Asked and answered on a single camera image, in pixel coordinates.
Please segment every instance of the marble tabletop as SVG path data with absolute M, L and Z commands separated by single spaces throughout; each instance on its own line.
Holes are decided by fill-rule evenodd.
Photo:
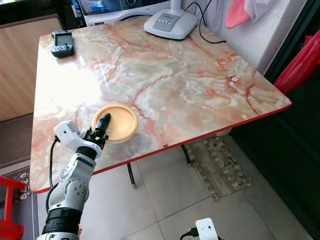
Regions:
M 40 37 L 32 130 L 30 187 L 49 187 L 53 128 L 73 120 L 81 132 L 109 104 L 130 107 L 137 133 L 108 143 L 95 173 L 141 159 L 230 127 L 282 111 L 290 100 L 255 71 L 228 43 L 211 44 L 198 27 L 184 40 L 144 31 L 148 18 L 72 31 L 75 54 L 55 58 L 50 34 Z M 220 39 L 203 28 L 212 41 Z M 56 145 L 53 183 L 73 154 Z

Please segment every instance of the orange plate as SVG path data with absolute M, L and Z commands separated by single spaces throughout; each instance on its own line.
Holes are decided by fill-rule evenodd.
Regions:
M 137 115 L 129 107 L 112 104 L 99 109 L 93 117 L 91 127 L 96 128 L 97 121 L 106 114 L 111 114 L 108 125 L 108 142 L 121 143 L 129 140 L 138 129 Z

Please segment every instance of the red stool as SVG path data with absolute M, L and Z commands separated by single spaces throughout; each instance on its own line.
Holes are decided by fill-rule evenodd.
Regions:
M 24 189 L 26 184 L 0 176 L 0 185 L 7 186 L 4 201 L 4 220 L 0 219 L 0 238 L 16 240 L 21 238 L 24 233 L 24 226 L 11 221 L 14 189 Z

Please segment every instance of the red plastic bag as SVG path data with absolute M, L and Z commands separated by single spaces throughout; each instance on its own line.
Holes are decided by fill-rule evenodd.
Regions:
M 274 86 L 287 94 L 307 81 L 320 65 L 320 30 L 306 36 L 303 48 L 275 81 Z

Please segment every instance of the black metal table leg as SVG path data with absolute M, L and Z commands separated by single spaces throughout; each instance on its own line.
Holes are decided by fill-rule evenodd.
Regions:
M 131 164 L 128 163 L 126 166 L 128 167 L 128 172 L 129 172 L 129 177 L 130 177 L 130 181 L 131 181 L 132 187 L 135 188 L 136 187 L 136 183 L 135 183 L 134 174 L 132 172 Z
M 185 159 L 186 159 L 186 162 L 188 163 L 188 166 L 191 167 L 191 160 L 190 160 L 189 154 L 187 152 L 186 146 L 182 144 L 181 148 L 182 148 L 183 153 L 185 155 Z

